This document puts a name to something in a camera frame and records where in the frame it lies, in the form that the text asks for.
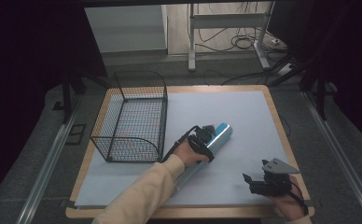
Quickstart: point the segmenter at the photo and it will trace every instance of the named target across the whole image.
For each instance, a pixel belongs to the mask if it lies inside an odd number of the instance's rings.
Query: beige sleeve
[[[294,221],[286,222],[285,224],[312,224],[312,220],[310,219],[309,216],[306,216]]]
[[[156,162],[119,194],[92,223],[146,223],[172,195],[174,181],[184,169],[184,163],[175,155],[171,155],[164,163]]]

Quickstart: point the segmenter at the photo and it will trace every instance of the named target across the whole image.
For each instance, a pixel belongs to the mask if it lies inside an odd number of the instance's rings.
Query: black wire basket
[[[154,162],[163,156],[167,89],[161,75],[115,74],[90,140],[108,162]]]

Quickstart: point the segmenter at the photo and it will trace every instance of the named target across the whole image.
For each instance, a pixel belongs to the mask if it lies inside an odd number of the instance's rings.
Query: wire basket
[[[115,74],[90,140],[105,161],[154,162],[163,156],[167,89],[154,72]]]

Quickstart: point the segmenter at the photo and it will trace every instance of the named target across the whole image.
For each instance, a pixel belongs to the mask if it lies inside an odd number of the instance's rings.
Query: metal frame
[[[240,27],[260,27],[261,32],[258,40],[254,43],[254,48],[259,61],[264,70],[271,66],[262,51],[263,37],[268,28],[271,18],[274,2],[271,2],[266,8],[265,13],[254,14],[220,14],[220,15],[195,15],[193,4],[189,8],[189,52],[188,52],[188,70],[196,70],[196,52],[195,52],[195,29],[214,29],[214,28],[240,28]]]

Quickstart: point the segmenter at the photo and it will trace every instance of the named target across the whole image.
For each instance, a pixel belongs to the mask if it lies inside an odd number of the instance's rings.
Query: person's left hand
[[[196,161],[206,161],[208,162],[208,157],[198,154],[190,148],[188,141],[184,141],[179,145],[173,152],[185,166],[190,166]]]

